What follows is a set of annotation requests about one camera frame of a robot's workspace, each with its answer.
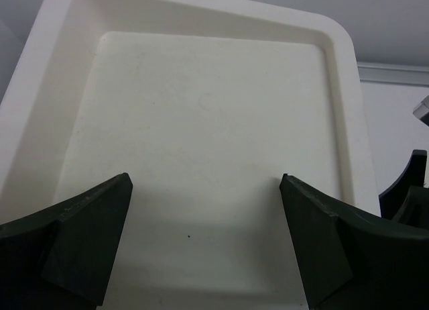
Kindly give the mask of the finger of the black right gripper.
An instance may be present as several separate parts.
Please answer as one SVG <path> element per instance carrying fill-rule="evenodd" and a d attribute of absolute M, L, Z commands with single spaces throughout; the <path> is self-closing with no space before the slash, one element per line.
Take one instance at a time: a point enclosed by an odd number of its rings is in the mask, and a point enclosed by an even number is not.
<path fill-rule="evenodd" d="M 404 225 L 428 225 L 427 151 L 414 150 L 398 179 L 379 195 L 381 217 Z"/>

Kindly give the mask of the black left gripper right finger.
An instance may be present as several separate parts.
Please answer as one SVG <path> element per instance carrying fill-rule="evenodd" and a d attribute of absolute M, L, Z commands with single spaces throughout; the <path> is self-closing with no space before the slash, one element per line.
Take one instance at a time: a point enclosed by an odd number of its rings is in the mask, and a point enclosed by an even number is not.
<path fill-rule="evenodd" d="M 428 308 L 428 225 L 378 217 L 291 175 L 280 193 L 309 308 Z"/>

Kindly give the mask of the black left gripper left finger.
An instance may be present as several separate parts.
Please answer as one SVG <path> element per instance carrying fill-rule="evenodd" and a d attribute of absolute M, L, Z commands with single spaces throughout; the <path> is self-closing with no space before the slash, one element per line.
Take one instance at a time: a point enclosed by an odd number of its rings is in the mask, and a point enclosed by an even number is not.
<path fill-rule="evenodd" d="M 96 309 L 103 304 L 133 183 L 122 173 L 1 225 L 2 309 Z"/>

